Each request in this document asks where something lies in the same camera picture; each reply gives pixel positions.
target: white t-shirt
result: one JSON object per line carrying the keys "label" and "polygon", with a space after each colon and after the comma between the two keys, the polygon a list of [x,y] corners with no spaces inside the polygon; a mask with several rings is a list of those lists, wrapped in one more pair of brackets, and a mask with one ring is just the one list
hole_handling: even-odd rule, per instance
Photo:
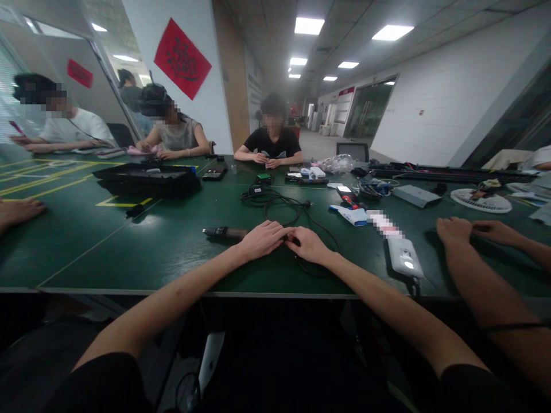
{"label": "white t-shirt", "polygon": [[103,119],[81,108],[72,119],[48,118],[40,137],[49,143],[91,141],[94,137],[108,146],[118,147]]}
{"label": "white t-shirt", "polygon": [[535,169],[542,163],[551,162],[551,145],[539,148],[522,164],[522,170]]}

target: pink object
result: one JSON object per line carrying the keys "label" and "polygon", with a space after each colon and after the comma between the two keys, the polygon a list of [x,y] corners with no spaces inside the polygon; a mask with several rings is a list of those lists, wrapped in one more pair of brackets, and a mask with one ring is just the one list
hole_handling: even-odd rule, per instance
{"label": "pink object", "polygon": [[159,145],[153,146],[149,152],[141,152],[135,146],[129,146],[128,149],[126,150],[126,153],[128,153],[128,155],[144,156],[144,155],[155,155],[160,150],[161,148],[159,147]]}

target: fan grille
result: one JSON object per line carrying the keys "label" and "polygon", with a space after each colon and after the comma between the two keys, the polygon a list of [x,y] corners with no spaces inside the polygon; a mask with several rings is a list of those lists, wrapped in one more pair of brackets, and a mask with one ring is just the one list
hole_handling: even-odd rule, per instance
{"label": "fan grille", "polygon": [[450,196],[458,204],[479,211],[507,213],[513,209],[511,203],[499,195],[493,195],[489,198],[479,198],[473,201],[470,199],[472,196],[472,189],[456,189],[451,192]]}

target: glass door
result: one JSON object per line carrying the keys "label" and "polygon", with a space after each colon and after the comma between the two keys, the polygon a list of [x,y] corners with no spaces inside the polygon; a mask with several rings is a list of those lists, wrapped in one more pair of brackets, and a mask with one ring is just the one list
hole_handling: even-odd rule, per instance
{"label": "glass door", "polygon": [[358,90],[352,117],[344,133],[346,138],[371,146],[385,114],[394,82],[395,79],[385,80]]}

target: office chair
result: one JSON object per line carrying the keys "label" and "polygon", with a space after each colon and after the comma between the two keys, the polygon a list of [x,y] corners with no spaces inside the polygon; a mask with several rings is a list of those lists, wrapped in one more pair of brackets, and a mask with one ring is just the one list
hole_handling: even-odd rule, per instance
{"label": "office chair", "polygon": [[337,142],[337,155],[348,154],[360,162],[369,161],[369,148],[366,143]]}
{"label": "office chair", "polygon": [[130,145],[135,145],[130,129],[128,129],[128,126],[125,124],[108,123],[107,127],[111,131],[111,135],[113,135],[113,138],[119,147],[128,148]]}

